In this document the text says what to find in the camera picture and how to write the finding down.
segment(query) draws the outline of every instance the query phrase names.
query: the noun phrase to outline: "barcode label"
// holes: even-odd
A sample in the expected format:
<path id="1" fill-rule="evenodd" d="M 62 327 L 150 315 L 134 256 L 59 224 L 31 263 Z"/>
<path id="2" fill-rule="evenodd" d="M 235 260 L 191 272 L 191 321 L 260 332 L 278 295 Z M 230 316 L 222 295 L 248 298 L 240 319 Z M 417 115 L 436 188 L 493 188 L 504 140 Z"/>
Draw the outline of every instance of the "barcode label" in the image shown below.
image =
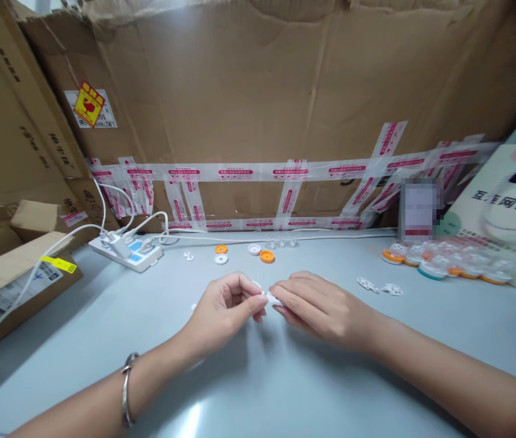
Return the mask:
<path id="1" fill-rule="evenodd" d="M 30 272 L 23 274 L 15 281 L 0 289 L 0 317 L 16 301 L 25 283 L 27 283 L 30 274 Z M 51 286 L 54 282 L 62 277 L 63 273 L 59 269 L 50 265 L 49 263 L 41 262 L 34 278 L 31 280 L 29 288 L 25 292 L 25 295 L 21 298 L 18 306 L 26 303 L 28 300 L 45 290 L 47 287 Z"/>

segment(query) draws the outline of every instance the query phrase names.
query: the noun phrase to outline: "cardboard wall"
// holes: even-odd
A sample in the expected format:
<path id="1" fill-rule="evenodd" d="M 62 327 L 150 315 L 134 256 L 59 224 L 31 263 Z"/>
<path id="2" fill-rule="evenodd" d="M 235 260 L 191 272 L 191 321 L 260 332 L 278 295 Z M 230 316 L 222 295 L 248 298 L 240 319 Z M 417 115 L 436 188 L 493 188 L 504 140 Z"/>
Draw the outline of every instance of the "cardboard wall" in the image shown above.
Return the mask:
<path id="1" fill-rule="evenodd" d="M 369 158 L 516 126 L 516 0 L 85 2 L 21 27 L 88 157 L 136 163 Z M 65 91 L 105 90 L 117 128 Z M 307 181 L 295 217 L 336 216 L 355 181 Z M 275 217 L 282 182 L 203 182 L 207 219 Z M 169 211 L 163 182 L 154 206 Z"/>
<path id="2" fill-rule="evenodd" d="M 68 231 L 93 221 L 99 224 L 103 206 L 89 177 L 67 119 L 10 10 L 0 1 L 0 206 L 12 215 L 22 199 L 53 203 L 68 217 Z M 73 181 L 73 190 L 67 181 Z M 106 227 L 117 226 L 110 213 Z M 95 234 L 80 233 L 74 245 Z"/>

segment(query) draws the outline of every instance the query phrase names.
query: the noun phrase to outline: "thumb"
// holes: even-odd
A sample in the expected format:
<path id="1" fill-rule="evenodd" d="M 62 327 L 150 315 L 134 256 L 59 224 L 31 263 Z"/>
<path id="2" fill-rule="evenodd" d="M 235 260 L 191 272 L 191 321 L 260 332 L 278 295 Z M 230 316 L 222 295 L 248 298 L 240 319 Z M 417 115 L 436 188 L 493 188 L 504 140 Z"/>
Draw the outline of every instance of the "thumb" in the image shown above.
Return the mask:
<path id="1" fill-rule="evenodd" d="M 254 313 L 262 310 L 267 303 L 268 297 L 266 295 L 253 295 L 243 303 L 230 309 L 230 312 L 233 314 L 235 322 L 241 327 Z"/>

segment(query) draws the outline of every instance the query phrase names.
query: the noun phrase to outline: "human arm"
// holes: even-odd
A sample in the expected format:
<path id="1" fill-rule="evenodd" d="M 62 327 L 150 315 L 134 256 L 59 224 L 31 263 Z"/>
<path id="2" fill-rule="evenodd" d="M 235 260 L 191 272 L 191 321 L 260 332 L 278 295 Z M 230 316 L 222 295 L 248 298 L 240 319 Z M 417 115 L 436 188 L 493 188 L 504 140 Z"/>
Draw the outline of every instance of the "human arm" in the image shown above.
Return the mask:
<path id="1" fill-rule="evenodd" d="M 229 274 L 209 283 L 185 327 L 134 360 L 128 385 L 130 417 L 140 418 L 169 380 L 227 344 L 251 316 L 261 322 L 266 303 L 261 289 L 244 274 Z M 121 436 L 124 379 L 120 370 L 114 371 L 10 436 Z"/>
<path id="2" fill-rule="evenodd" d="M 480 437 L 516 437 L 516 377 L 441 344 L 311 273 L 270 288 L 288 323 L 390 368 Z"/>

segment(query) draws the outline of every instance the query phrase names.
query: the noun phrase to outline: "forearm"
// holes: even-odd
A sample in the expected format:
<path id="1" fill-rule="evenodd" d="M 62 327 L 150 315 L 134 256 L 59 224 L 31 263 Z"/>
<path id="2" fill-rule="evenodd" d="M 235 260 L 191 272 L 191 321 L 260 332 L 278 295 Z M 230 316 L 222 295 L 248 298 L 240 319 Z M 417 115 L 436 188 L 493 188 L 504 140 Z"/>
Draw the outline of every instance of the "forearm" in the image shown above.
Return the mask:
<path id="1" fill-rule="evenodd" d="M 370 352 L 481 437 L 516 437 L 516 377 L 385 317 Z"/>
<path id="2" fill-rule="evenodd" d="M 128 386 L 132 419 L 138 419 L 166 383 L 200 360 L 178 333 L 133 362 Z M 122 435 L 125 375 L 114 371 L 17 429 L 13 437 L 113 437 Z"/>

